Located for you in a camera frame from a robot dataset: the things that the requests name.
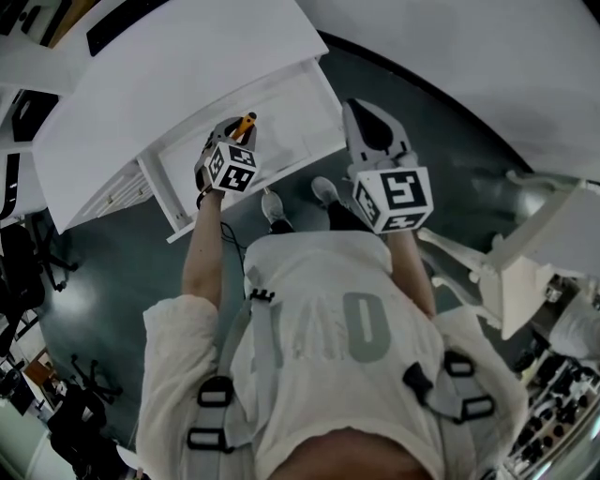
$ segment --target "shoe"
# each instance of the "shoe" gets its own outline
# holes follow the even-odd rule
[[[312,187],[312,193],[325,205],[325,208],[333,202],[339,202],[338,189],[324,176],[315,177],[310,186]]]
[[[285,217],[285,212],[283,211],[283,202],[274,191],[269,190],[268,192],[264,192],[262,195],[261,206],[262,213],[266,219],[269,220],[270,224],[273,224],[278,220],[288,221]]]

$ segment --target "white chair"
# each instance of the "white chair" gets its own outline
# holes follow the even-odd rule
[[[555,275],[600,278],[600,196],[587,189],[585,182],[569,187],[540,177],[528,181],[511,173],[509,178],[520,185],[550,185],[555,191],[511,235],[497,238],[489,253],[428,229],[417,233],[469,268],[469,278],[481,292],[479,312],[490,324],[500,326],[504,339],[513,336],[546,302],[547,287]],[[458,285],[449,278],[436,281],[454,290]]]
[[[455,295],[462,306],[468,308],[477,317],[485,319],[487,324],[492,328],[502,330],[502,319],[485,308],[481,301],[470,295],[458,282],[447,276],[436,275],[431,278],[431,283],[435,288],[439,288],[441,286],[447,287]]]

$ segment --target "cable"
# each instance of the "cable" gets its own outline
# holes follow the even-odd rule
[[[226,234],[223,230],[223,227],[225,227],[226,229],[229,230],[230,234]],[[235,232],[233,231],[233,228],[230,227],[227,223],[225,222],[221,222],[221,238],[223,239],[223,241],[229,243],[229,244],[233,244],[235,246],[235,250],[237,251],[237,257],[239,258],[240,261],[240,267],[242,269],[242,276],[244,275],[244,253],[242,253],[242,250],[246,250],[247,247],[242,247],[239,242],[237,241],[237,237],[235,236]],[[244,297],[244,299],[246,299],[246,292],[244,291],[244,282],[242,281],[242,295]]]

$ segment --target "white drawer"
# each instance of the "white drawer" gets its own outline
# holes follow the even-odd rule
[[[202,109],[138,158],[170,221],[171,243],[193,228],[198,190],[194,165],[214,126],[231,116],[258,116],[260,171],[244,194],[227,194],[226,209],[320,158],[344,148],[341,105],[316,60],[282,69]]]
[[[105,217],[123,208],[148,200],[152,190],[136,161],[131,161],[92,198],[73,219],[69,228]]]

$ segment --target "foot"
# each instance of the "foot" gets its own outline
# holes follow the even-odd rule
[[[289,220],[285,217],[285,212],[283,211],[283,202],[279,198],[279,196],[274,192],[269,190],[268,193],[265,192],[262,195],[261,200],[262,205],[262,213],[269,220],[270,224],[275,223],[278,220]]]
[[[312,186],[312,193],[325,205],[325,208],[333,202],[339,202],[338,189],[324,176],[316,177],[310,185]]]

